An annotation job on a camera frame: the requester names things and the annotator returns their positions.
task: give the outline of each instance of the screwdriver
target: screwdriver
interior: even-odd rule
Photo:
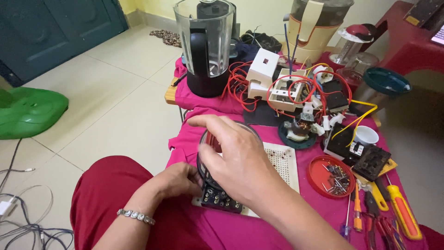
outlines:
[[[349,195],[349,206],[347,207],[347,219],[345,220],[345,225],[341,226],[341,235],[344,237],[346,241],[350,243],[350,231],[352,230],[351,227],[349,227],[349,213],[350,213],[350,200],[351,195]]]
[[[402,231],[404,235],[411,240],[421,240],[422,234],[419,230],[418,224],[410,211],[407,202],[402,197],[399,187],[392,185],[389,176],[385,174],[387,181],[390,185],[387,186],[387,191],[390,194],[392,206],[394,207],[396,217],[399,223],[402,225]]]
[[[353,220],[353,228],[358,231],[362,232],[362,220],[361,220],[361,201],[359,199],[359,193],[358,193],[358,183],[355,185],[355,215]]]

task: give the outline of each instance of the silver bracelet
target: silver bracelet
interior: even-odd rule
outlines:
[[[122,208],[117,211],[117,216],[124,215],[125,217],[131,217],[133,219],[138,219],[141,222],[144,222],[146,224],[150,224],[151,226],[154,226],[156,221],[153,218],[148,217],[147,215],[141,214],[139,212],[135,212],[132,210],[123,210]]]

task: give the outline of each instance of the blue screwdriver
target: blue screwdriver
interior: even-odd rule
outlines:
[[[341,236],[348,242],[350,242],[350,232],[352,231],[352,228],[349,227],[350,199],[351,196],[349,196],[349,206],[347,207],[347,219],[345,225],[341,226]]]

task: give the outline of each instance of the orange screwdriver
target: orange screwdriver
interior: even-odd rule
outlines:
[[[404,235],[411,240],[421,240],[422,234],[419,230],[418,224],[410,211],[407,202],[404,197],[402,197],[399,187],[392,185],[389,176],[385,174],[387,181],[390,185],[387,186],[387,191],[390,194],[390,199],[392,200],[392,206],[395,210],[396,218],[402,225],[402,231]]]
[[[358,183],[355,185],[355,215],[353,219],[353,228],[358,231],[362,232],[362,220],[361,220],[361,200],[359,199],[359,193],[358,193]]]

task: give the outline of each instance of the teal lid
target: teal lid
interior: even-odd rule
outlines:
[[[362,79],[370,88],[390,96],[399,96],[412,90],[407,79],[390,69],[369,68]]]

